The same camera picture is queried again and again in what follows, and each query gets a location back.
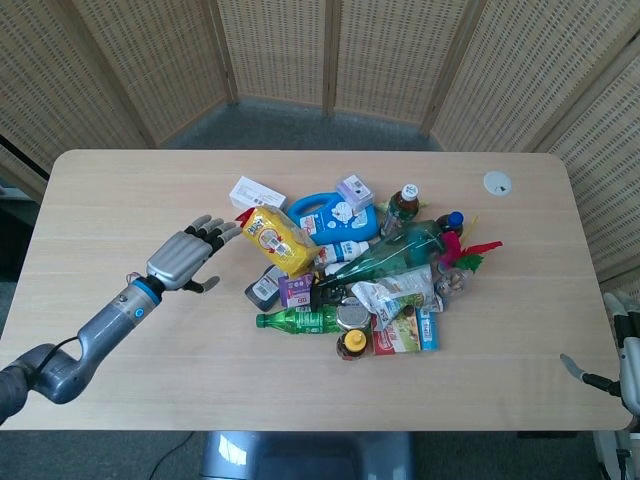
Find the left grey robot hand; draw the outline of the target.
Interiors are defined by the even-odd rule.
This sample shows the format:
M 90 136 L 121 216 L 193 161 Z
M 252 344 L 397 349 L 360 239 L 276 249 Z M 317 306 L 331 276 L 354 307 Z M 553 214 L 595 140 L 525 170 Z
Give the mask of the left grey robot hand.
M 156 295 L 184 290 L 204 294 L 220 281 L 212 276 L 204 282 L 194 275 L 232 238 L 242 232 L 235 222 L 204 215 L 172 235 L 147 261 L 143 283 Z

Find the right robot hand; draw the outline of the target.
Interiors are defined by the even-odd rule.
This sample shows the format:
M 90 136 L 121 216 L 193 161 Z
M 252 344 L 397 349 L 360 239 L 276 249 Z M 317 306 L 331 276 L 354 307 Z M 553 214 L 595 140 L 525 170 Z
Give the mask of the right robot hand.
M 605 292 L 603 300 L 612 316 L 618 349 L 618 380 L 588 373 L 568 355 L 560 360 L 571 376 L 584 384 L 621 399 L 623 406 L 639 416 L 639 303 L 622 291 Z

